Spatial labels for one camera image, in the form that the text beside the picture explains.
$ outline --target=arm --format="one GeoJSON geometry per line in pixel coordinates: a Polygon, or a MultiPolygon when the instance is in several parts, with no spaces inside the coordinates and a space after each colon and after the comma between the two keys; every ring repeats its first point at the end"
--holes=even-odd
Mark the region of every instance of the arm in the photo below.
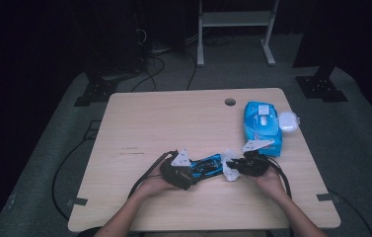
{"type": "Polygon", "coordinates": [[[142,203],[147,198],[154,196],[163,190],[175,188],[165,182],[159,175],[160,165],[155,167],[155,169],[149,174],[149,177],[152,178],[146,179],[139,188],[137,188],[121,209],[97,232],[95,237],[127,236],[130,226],[132,225],[142,203]]]}
{"type": "Polygon", "coordinates": [[[260,189],[278,204],[296,236],[327,236],[287,195],[278,173],[273,168],[269,167],[260,177],[249,176],[249,178],[255,181],[260,189]]]}

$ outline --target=person's right hand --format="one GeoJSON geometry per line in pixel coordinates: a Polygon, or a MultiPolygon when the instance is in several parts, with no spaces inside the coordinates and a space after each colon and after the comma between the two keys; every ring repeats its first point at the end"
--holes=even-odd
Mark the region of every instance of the person's right hand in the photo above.
{"type": "Polygon", "coordinates": [[[262,176],[247,177],[253,180],[263,193],[265,193],[270,198],[273,198],[274,200],[286,196],[286,191],[283,188],[280,176],[272,167],[268,167],[265,174],[263,174],[262,176]]]}

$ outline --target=blue pouch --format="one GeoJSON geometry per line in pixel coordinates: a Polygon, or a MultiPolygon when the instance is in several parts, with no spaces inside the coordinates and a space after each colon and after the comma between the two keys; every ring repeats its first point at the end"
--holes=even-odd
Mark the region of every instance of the blue pouch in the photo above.
{"type": "Polygon", "coordinates": [[[260,148],[259,154],[280,156],[282,134],[274,105],[264,102],[248,102],[244,112],[244,131],[249,140],[273,140],[272,144],[260,148]]]}

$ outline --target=table hole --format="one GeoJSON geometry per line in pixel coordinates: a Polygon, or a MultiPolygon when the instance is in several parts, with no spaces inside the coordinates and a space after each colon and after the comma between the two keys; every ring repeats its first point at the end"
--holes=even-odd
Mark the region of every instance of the table hole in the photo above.
{"type": "Polygon", "coordinates": [[[227,105],[227,106],[232,107],[232,106],[235,106],[236,104],[237,104],[237,102],[232,98],[228,98],[228,99],[225,100],[225,105],[227,105]]]}

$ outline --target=person's left hand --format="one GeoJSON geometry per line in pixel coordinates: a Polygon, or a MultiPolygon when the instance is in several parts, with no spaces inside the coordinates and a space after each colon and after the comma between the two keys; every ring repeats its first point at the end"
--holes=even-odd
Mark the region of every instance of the person's left hand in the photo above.
{"type": "Polygon", "coordinates": [[[177,189],[177,187],[168,184],[161,176],[161,164],[165,160],[162,160],[148,175],[148,178],[142,182],[142,184],[137,188],[137,192],[141,192],[146,196],[154,196],[159,194],[164,190],[177,189]]]}

